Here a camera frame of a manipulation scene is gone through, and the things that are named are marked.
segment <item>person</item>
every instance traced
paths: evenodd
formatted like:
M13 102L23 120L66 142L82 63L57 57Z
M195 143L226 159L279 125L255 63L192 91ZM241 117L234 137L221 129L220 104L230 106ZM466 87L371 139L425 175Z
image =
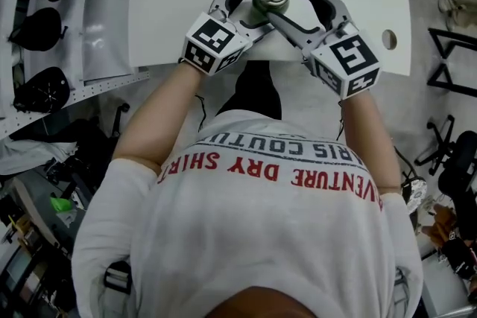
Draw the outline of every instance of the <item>person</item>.
M438 0L441 13L446 14L446 27L453 32L457 27L477 25L477 0Z
M75 242L81 316L126 260L139 317L396 317L398 299L412 317L420 256L371 94L342 103L347 146L320 139L281 121L269 62L249 61L198 140L171 155L203 77L179 64L121 135Z

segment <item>white t-shirt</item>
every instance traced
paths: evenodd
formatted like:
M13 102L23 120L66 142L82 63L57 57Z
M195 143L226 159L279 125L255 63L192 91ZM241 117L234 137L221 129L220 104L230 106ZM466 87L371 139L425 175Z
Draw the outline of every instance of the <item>white t-shirt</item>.
M423 284L401 196L380 197L345 145L241 110L216 117L159 178L111 162L75 243L82 317L92 280L128 257L140 317L204 317L251 286L319 318L392 317L397 269L411 317Z

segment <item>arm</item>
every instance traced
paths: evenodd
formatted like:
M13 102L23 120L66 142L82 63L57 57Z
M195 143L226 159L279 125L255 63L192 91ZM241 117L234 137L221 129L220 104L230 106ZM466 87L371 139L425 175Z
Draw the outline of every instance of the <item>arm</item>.
M202 78L203 74L193 66L179 64L131 118L113 158L133 160L159 174Z
M347 145L366 164L380 194L401 192L401 176L393 142L369 92L343 101Z

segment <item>green object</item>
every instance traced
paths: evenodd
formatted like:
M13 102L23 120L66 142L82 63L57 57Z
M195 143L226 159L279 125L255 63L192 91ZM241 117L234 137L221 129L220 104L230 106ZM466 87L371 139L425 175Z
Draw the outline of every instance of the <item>green object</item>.
M56 212L67 212L73 209L73 203L60 197L50 197L51 205Z

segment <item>white cloth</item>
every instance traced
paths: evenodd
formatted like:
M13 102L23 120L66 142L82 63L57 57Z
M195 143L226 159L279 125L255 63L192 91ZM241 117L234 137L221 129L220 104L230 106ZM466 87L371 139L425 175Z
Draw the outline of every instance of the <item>white cloth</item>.
M76 142L45 143L40 141L0 141L0 175L10 175L44 165L55 158L65 162L75 152Z
M91 316L92 280L130 256L140 317L204 317L250 286L286 293L320 318L392 317L396 269L411 317L423 274L403 199L380 197L343 144L309 137L234 110L158 179L113 161L75 243L81 316Z

